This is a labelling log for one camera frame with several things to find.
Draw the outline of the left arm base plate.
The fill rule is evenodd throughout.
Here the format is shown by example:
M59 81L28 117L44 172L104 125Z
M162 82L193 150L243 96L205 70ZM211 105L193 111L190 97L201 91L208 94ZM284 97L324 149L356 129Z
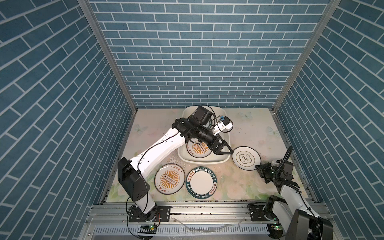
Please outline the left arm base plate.
M144 223L153 221L160 221L160 223L169 222L170 214L170 206L155 206L147 214L144 214L137 206L131 206L128 209L130 223Z

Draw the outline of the white plate clover motif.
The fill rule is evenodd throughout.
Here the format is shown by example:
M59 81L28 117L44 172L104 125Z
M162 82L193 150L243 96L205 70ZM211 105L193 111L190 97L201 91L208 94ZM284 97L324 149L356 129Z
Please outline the white plate clover motif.
M261 156L253 148L240 146L234 149L233 162L237 167L245 171L254 171L261 164Z

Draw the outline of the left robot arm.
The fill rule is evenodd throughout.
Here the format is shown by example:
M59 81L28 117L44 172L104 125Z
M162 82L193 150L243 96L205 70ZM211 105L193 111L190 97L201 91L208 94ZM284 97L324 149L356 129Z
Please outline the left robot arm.
M233 122L228 117L218 118L209 106L198 106L189 117L176 119L164 136L143 153L130 160L120 159L118 181L136 204L136 214L144 221L159 215L145 178L165 157L191 139L206 143L216 155L231 155L232 148L220 134L232 129Z

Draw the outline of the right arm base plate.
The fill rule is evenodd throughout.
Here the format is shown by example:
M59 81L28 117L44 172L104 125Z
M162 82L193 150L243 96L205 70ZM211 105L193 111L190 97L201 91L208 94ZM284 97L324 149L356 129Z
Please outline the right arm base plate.
M255 202L247 205L247 209L250 213L250 218L252 222L269 221L269 219L267 219L267 217L265 216L264 207L264 202Z

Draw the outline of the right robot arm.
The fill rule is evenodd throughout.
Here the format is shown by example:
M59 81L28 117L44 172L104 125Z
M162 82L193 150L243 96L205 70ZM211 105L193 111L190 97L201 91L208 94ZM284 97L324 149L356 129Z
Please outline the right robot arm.
M272 182L280 197L268 197L263 209L264 215L271 221L278 221L280 227L275 230L276 238L286 240L332 240L332 223L322 218L304 199L297 183L293 182L294 164L281 161L278 166L271 163L255 166L266 183Z

